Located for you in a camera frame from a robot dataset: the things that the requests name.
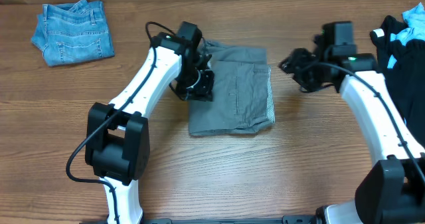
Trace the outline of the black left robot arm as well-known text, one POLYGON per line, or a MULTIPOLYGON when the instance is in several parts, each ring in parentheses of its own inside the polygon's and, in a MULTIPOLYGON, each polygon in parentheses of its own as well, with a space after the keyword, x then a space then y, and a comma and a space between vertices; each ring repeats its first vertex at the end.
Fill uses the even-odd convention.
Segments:
POLYGON ((129 84, 88 113, 85 161, 106 191, 106 223, 143 222, 138 180, 149 159, 148 120, 165 90, 182 101, 213 99, 211 55, 198 50, 198 26, 182 22, 177 32, 164 28, 148 38, 146 59, 129 84))

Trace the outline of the grey shorts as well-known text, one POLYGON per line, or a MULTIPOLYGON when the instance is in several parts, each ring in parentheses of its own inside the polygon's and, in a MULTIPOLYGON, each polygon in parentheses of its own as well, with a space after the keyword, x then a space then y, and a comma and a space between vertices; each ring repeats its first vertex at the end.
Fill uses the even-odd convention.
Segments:
POLYGON ((213 100, 189 102, 189 134, 256 134, 274 124, 272 69, 266 49, 208 40, 202 50, 212 55, 213 100))

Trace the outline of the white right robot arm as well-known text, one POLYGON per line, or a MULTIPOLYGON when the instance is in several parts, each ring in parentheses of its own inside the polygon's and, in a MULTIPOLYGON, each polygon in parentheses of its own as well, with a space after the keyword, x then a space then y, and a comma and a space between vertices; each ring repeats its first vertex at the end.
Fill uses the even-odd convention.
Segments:
POLYGON ((357 52, 350 21, 327 23, 313 52, 294 49, 279 68, 305 93, 329 86, 354 113, 373 167, 354 199, 323 206, 315 215, 290 215, 283 223, 424 222, 424 147, 402 121, 374 56, 357 52))

